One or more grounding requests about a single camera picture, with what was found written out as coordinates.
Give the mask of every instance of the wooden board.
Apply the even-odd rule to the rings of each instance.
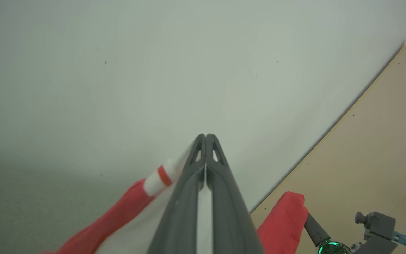
[[[286,191],[336,240],[352,244],[364,228],[357,211],[396,218],[406,234],[406,45],[335,127],[253,211],[256,227]],[[298,254],[315,250],[303,231]],[[399,253],[406,249],[399,248]]]

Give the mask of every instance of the red fabric cover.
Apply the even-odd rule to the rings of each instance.
[[[55,254],[93,254],[103,241],[137,216],[151,201],[143,188],[145,179],[129,187],[103,216],[70,238]]]
[[[284,193],[257,230],[266,254],[295,254],[307,217],[305,197]]]

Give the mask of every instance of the gray surface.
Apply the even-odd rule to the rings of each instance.
[[[82,177],[0,166],[0,254],[56,250],[125,190]]]

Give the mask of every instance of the wall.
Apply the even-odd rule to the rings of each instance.
[[[201,132],[252,209],[405,40],[403,0],[0,0],[0,253],[53,245],[14,240],[27,211],[72,234]]]

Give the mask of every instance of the orange stripe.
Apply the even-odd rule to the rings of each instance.
[[[172,181],[170,180],[169,176],[167,175],[167,173],[164,170],[164,167],[162,165],[158,169],[158,174],[159,174],[159,177],[161,178],[162,182],[166,186],[170,186],[172,184]]]

